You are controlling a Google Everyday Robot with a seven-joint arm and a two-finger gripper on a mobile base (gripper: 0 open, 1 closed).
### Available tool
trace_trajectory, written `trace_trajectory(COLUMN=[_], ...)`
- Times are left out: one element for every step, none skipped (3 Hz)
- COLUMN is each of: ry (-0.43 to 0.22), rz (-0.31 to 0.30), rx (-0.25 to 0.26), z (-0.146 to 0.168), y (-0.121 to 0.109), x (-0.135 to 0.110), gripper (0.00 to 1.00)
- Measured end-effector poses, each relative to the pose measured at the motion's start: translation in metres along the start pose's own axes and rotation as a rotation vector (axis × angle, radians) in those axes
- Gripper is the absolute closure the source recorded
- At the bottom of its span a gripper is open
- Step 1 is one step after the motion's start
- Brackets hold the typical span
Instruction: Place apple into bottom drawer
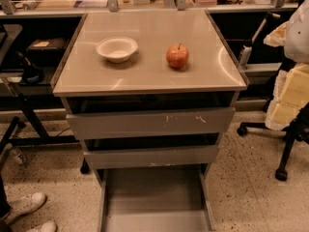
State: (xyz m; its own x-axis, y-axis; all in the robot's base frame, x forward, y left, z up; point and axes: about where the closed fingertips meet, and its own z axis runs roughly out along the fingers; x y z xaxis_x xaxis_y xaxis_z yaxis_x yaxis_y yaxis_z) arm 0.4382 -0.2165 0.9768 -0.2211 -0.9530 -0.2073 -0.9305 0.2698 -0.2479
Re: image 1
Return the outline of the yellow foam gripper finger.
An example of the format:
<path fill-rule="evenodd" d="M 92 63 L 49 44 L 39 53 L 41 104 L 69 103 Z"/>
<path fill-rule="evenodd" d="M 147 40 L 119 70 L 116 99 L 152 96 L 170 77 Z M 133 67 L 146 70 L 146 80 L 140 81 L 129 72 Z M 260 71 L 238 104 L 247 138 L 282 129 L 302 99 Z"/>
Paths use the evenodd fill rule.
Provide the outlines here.
<path fill-rule="evenodd" d="M 280 71 L 275 79 L 273 99 L 267 109 L 265 124 L 268 129 L 280 131 L 287 127 L 309 102 L 309 65 L 296 64 Z"/>

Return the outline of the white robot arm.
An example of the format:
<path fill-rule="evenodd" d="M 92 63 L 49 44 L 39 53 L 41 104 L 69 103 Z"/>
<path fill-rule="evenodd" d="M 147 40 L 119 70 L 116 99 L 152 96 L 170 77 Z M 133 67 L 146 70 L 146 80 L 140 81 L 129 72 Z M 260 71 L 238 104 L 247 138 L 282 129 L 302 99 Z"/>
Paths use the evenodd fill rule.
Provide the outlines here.
<path fill-rule="evenodd" d="M 304 0 L 290 19 L 264 38 L 264 44 L 284 47 L 284 55 L 295 62 L 289 71 L 275 77 L 273 99 L 265 124 L 280 131 L 287 127 L 309 102 L 309 0 Z"/>

